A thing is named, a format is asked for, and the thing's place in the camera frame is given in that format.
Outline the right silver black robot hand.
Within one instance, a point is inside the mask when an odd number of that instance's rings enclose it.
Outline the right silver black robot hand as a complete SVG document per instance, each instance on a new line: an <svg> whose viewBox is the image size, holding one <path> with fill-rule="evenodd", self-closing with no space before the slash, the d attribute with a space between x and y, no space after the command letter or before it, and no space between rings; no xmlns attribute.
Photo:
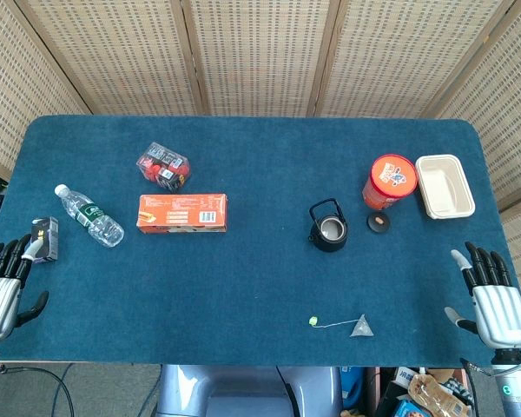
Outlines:
<svg viewBox="0 0 521 417"><path fill-rule="evenodd" d="M469 257L456 249L451 256L465 280L475 319L468 320L451 307L444 308L446 317L456 327L478 335L491 349L521 349L521 293L504 259L470 242L465 247Z"/></svg>

